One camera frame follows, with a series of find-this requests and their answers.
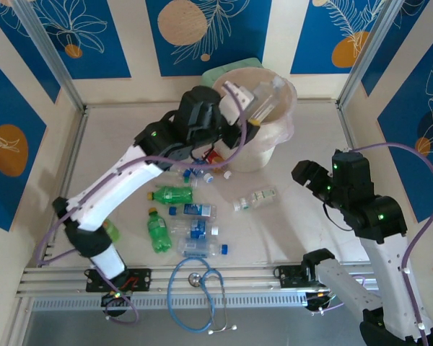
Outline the long clear plastic bottle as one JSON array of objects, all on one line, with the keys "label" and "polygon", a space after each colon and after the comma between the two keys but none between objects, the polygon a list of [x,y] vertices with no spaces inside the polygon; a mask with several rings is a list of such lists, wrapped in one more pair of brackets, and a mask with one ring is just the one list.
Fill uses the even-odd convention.
[{"label": "long clear plastic bottle", "polygon": [[275,76],[270,82],[262,81],[252,91],[254,99],[249,106],[248,122],[260,126],[281,99],[281,90],[285,82],[280,76]]}]

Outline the aluminium frame post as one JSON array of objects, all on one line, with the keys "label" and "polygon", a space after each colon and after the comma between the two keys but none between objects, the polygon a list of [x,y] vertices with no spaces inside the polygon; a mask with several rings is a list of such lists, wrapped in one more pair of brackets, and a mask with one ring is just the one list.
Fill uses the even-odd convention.
[{"label": "aluminium frame post", "polygon": [[405,40],[405,35],[399,31],[404,3],[405,0],[384,0],[382,3],[382,11],[336,100],[338,110],[345,110],[357,87],[363,87],[364,95],[368,97],[381,80]]},{"label": "aluminium frame post", "polygon": [[71,75],[64,65],[58,51],[52,43],[48,33],[27,0],[10,0],[12,8],[19,18],[22,26],[30,36],[39,54],[55,77],[60,87],[65,91],[73,106],[84,114],[85,104],[82,101]]}]

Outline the clear blue-label blue-cap bottle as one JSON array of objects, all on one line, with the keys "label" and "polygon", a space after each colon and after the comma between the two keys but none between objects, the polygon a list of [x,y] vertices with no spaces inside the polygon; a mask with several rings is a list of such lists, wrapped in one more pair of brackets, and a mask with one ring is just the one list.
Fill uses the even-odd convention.
[{"label": "clear blue-label blue-cap bottle", "polygon": [[205,203],[186,203],[179,206],[169,207],[168,214],[179,218],[202,218],[205,220],[214,220],[217,217],[217,207]]}]

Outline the orange bottle red label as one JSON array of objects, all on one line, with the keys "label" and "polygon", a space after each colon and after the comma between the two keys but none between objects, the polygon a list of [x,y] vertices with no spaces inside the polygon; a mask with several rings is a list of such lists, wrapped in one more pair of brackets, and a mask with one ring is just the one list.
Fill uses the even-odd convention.
[{"label": "orange bottle red label", "polygon": [[[210,165],[220,164],[224,161],[220,154],[215,150],[208,150],[205,153],[206,162]],[[229,179],[232,176],[232,172],[229,170],[228,166],[225,164],[222,167],[213,167],[212,171],[222,175],[225,179]]]}]

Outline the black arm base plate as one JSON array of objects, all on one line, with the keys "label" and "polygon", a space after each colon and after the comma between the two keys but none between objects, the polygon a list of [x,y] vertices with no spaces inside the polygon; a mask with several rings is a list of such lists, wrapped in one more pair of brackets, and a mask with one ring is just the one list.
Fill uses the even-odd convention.
[{"label": "black arm base plate", "polygon": [[[151,283],[151,274],[152,271],[149,268],[127,269],[110,281],[123,292],[147,292]],[[87,278],[86,292],[107,293],[112,290],[96,269],[85,270],[84,275]]]},{"label": "black arm base plate", "polygon": [[279,280],[282,289],[310,286],[306,270],[301,265],[280,265],[274,269],[274,276]]}]

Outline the blue stethoscope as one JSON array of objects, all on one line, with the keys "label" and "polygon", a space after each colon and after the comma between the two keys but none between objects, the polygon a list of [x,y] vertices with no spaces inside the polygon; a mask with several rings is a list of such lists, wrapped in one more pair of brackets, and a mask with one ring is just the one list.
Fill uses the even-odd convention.
[{"label": "blue stethoscope", "polygon": [[[178,274],[179,270],[188,262],[197,261],[200,262],[205,268],[206,272],[203,275],[200,275],[197,272],[192,272],[188,276],[188,283],[191,287],[194,288],[200,288],[203,292],[203,294],[206,297],[208,307],[209,307],[209,320],[200,328],[191,328],[188,325],[184,324],[176,315],[173,302],[172,302],[172,286],[175,281],[175,277]],[[209,278],[216,278],[219,282],[219,286],[221,289],[221,295],[222,295],[222,309],[224,314],[224,326],[217,329],[216,327],[213,327],[215,325],[215,316],[216,316],[216,302],[211,297],[211,294],[209,293],[208,288],[206,287],[206,281]],[[216,333],[221,332],[228,332],[228,331],[236,331],[237,325],[229,325],[228,324],[228,315],[227,315],[227,297],[226,297],[226,290],[224,287],[224,278],[220,271],[218,271],[215,268],[212,268],[210,264],[204,259],[199,257],[188,257],[183,259],[181,262],[179,262],[175,269],[172,271],[172,274],[170,276],[168,286],[167,286],[167,296],[166,296],[166,302],[167,302],[167,310],[169,311],[169,314],[172,318],[172,320],[182,329],[184,329],[187,332],[193,333],[193,334],[200,334],[203,332],[207,332],[208,335],[213,335]]]}]

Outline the green bottle yellow cap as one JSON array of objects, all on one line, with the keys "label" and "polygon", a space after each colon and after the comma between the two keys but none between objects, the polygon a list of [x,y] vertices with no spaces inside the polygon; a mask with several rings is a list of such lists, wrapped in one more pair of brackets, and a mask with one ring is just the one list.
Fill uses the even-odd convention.
[{"label": "green bottle yellow cap", "polygon": [[164,205],[192,203],[193,189],[191,187],[163,186],[157,191],[149,192],[147,200],[155,200]]},{"label": "green bottle yellow cap", "polygon": [[172,241],[165,220],[156,208],[150,208],[148,214],[147,228],[152,240],[152,249],[156,253],[167,252],[172,248]]}]

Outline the clear plastic bin liner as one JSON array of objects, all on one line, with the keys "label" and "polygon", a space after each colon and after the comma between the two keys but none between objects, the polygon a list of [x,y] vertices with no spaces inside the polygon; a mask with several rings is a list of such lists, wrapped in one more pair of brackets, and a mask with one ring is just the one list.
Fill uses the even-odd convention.
[{"label": "clear plastic bin liner", "polygon": [[229,81],[245,87],[257,95],[249,106],[247,117],[263,115],[260,129],[248,146],[256,151],[267,151],[288,141],[294,133],[294,111],[297,90],[285,78],[266,68],[245,67],[228,71],[212,87],[224,96],[223,83]]}]

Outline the small clear green-white-label bottle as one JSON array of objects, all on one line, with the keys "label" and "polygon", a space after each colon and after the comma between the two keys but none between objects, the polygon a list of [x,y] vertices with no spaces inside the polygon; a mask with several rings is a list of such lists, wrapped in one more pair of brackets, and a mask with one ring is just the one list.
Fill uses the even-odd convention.
[{"label": "small clear green-white-label bottle", "polygon": [[234,211],[255,210],[275,203],[278,193],[275,187],[263,187],[252,191],[246,196],[237,198],[233,202]]}]

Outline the clear blue-label white-cap bottle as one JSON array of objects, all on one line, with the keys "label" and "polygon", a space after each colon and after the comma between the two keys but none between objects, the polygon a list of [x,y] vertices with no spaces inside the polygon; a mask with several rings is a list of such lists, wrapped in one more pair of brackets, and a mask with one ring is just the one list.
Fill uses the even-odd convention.
[{"label": "clear blue-label white-cap bottle", "polygon": [[171,234],[188,236],[192,239],[205,239],[207,236],[219,235],[219,227],[204,219],[174,219],[167,227]]}]

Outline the small green jar orange label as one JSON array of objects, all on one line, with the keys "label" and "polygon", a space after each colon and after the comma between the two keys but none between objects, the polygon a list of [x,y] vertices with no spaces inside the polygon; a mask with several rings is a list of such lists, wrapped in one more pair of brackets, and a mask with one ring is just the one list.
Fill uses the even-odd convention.
[{"label": "small green jar orange label", "polygon": [[120,239],[120,231],[111,220],[106,218],[102,226],[113,243],[117,242]]}]

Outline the grey metal panel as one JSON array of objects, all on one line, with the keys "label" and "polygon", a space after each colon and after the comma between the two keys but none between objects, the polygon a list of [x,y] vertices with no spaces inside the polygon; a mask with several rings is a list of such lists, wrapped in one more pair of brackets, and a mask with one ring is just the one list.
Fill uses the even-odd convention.
[{"label": "grey metal panel", "polygon": [[313,316],[300,306],[282,306],[276,296],[261,300],[229,305],[236,330],[209,335],[180,328],[164,295],[136,298],[139,322],[132,326],[106,321],[96,298],[36,298],[4,346],[366,346],[345,307]]}]

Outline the white ribbed waste bin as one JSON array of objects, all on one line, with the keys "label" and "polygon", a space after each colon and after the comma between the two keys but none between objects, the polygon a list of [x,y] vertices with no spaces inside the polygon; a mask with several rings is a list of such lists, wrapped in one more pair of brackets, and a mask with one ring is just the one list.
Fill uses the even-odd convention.
[{"label": "white ribbed waste bin", "polygon": [[[219,77],[214,88],[224,94],[222,85],[230,81],[252,91],[260,82],[270,82],[275,76],[278,74],[266,68],[239,68]],[[261,123],[255,138],[244,145],[240,154],[229,163],[232,171],[254,172],[263,168],[269,162],[275,147],[293,136],[297,90],[290,81],[285,78],[283,80],[285,85],[281,90],[280,102]]]}]

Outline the clear blue-cap water bottle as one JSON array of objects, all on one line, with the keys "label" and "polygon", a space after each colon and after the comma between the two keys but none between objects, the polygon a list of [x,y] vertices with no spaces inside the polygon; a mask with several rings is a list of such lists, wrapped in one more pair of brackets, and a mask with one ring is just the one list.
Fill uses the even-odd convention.
[{"label": "clear blue-cap water bottle", "polygon": [[229,247],[213,239],[182,238],[177,250],[183,257],[210,258],[228,255]]}]

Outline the crushed clear blue-cap bottle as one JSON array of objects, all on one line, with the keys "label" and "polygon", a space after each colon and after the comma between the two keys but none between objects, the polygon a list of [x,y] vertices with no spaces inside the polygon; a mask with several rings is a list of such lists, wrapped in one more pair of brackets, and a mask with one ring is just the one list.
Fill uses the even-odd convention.
[{"label": "crushed clear blue-cap bottle", "polygon": [[167,171],[169,181],[173,186],[176,187],[192,187],[196,189],[198,187],[198,177],[196,177],[190,169],[184,169],[181,167],[172,168]]}]

